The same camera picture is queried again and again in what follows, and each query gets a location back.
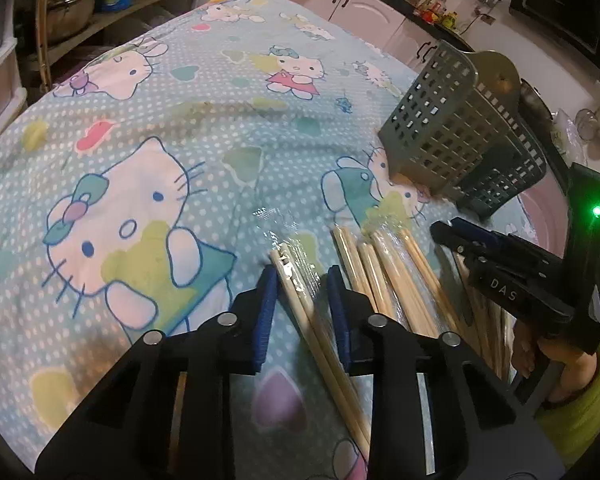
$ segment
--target yellow-green sleeve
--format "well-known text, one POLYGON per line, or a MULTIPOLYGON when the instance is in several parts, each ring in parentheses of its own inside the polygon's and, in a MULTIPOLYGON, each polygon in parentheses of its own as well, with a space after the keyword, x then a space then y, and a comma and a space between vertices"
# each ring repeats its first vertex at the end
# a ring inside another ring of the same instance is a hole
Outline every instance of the yellow-green sleeve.
POLYGON ((567 468, 583 455, 600 432, 600 346, 597 356, 596 375, 582 394, 556 408, 541 408, 536 415, 536 421, 567 468))

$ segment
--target bundle of chopsticks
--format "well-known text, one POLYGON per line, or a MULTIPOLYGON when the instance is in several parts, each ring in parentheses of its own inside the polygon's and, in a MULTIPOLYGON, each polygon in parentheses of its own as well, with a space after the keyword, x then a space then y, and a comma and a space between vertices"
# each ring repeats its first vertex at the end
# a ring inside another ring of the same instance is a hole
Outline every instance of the bundle of chopsticks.
MULTIPOLYGON (((332 234, 351 287, 369 298, 375 312, 398 321, 403 317, 412 332, 433 338, 447 329, 456 332, 499 377, 508 379, 512 317, 468 285, 468 269, 460 256, 454 254, 454 259, 473 311, 471 324, 458 315, 458 310, 449 301, 440 280, 408 229, 380 228, 359 243, 347 228, 335 226, 332 234), (437 322, 427 307, 400 248, 404 249, 421 275, 442 323, 437 322), (392 299, 394 295, 397 307, 392 299)), ((350 378, 340 366, 331 337, 316 312, 298 262, 285 243, 271 251, 270 257, 278 270, 302 337, 350 434, 362 455, 368 459, 371 438, 369 421, 360 407, 350 378)))

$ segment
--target black countertop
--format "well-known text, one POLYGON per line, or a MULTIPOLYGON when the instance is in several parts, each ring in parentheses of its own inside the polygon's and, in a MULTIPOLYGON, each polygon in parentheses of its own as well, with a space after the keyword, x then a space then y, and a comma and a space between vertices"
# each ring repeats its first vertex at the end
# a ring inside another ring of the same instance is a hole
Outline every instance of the black countertop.
POLYGON ((471 46, 456 33, 442 27, 441 25, 433 25, 432 23, 425 22, 420 16, 413 13, 415 7, 406 0, 380 0, 382 3, 387 4, 393 10, 400 12, 410 22, 415 23, 421 29, 426 31, 436 40, 444 40, 454 47, 463 50, 465 52, 474 52, 471 46))

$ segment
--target plastic basket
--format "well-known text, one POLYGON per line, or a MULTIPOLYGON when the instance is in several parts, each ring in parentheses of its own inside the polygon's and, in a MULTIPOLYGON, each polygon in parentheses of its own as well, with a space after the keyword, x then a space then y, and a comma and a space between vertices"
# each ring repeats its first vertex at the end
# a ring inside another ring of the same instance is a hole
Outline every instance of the plastic basket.
POLYGON ((390 174, 489 217, 546 171, 518 117, 519 99, 518 71, 506 56, 441 42, 380 129, 390 174))

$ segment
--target wooden shelf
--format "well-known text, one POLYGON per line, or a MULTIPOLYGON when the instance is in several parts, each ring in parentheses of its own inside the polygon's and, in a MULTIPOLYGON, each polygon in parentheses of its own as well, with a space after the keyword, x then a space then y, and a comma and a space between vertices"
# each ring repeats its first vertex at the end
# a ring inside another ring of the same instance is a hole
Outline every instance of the wooden shelf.
MULTIPOLYGON (((124 10, 119 10, 118 12, 96 12, 91 19, 91 23, 82 32, 80 32, 76 36, 72 36, 71 38, 63 41, 62 43, 58 43, 54 46, 49 47, 49 65, 53 65, 53 63, 58 61, 62 56, 64 56, 64 54, 71 52, 83 41, 85 41, 87 38, 90 38, 94 34, 100 32, 103 28, 109 27, 109 25, 115 23, 117 20, 120 20, 125 16, 133 14, 134 12, 136 12, 136 10, 140 10, 143 7, 153 5, 160 1, 161 0, 133 0, 131 6, 127 7, 124 10)), ((38 55, 36 53, 27 56, 26 66, 29 70, 33 72, 38 72, 40 70, 40 67, 38 65, 38 55)))

